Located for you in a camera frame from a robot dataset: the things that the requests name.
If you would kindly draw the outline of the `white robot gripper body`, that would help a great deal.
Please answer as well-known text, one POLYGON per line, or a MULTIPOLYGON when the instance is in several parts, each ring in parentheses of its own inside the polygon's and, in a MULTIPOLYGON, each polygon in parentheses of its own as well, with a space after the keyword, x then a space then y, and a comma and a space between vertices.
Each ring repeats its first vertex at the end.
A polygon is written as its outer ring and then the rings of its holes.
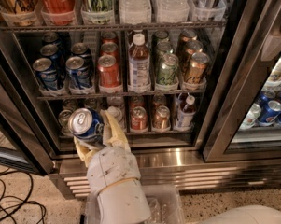
POLYGON ((140 177, 135 155, 121 147, 103 148, 88 165, 87 179, 94 195, 122 180, 140 177))

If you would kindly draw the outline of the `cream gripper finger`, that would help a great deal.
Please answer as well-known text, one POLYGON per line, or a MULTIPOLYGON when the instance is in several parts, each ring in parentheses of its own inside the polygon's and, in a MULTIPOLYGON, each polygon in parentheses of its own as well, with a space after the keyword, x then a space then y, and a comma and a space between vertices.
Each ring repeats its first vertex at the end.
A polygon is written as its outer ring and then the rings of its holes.
POLYGON ((98 152, 98 148, 76 137, 74 138, 74 143, 78 156, 85 163, 85 166, 88 167, 92 157, 98 152))
POLYGON ((127 137, 117 120, 106 110, 101 110, 100 115, 104 121, 103 144, 111 147, 120 147, 130 152, 131 149, 127 137))

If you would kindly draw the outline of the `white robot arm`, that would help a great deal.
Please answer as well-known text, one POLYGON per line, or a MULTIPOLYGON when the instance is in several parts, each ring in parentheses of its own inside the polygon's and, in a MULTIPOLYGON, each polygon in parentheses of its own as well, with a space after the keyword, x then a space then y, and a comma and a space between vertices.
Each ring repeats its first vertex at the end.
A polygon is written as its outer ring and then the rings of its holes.
MULTIPOLYGON (((68 120, 78 156, 87 167, 100 224, 142 224, 152 213, 140 183, 140 171, 124 131, 112 114, 91 108, 74 111, 68 120)), ((249 205, 210 217, 200 224, 281 224, 281 212, 249 205)))

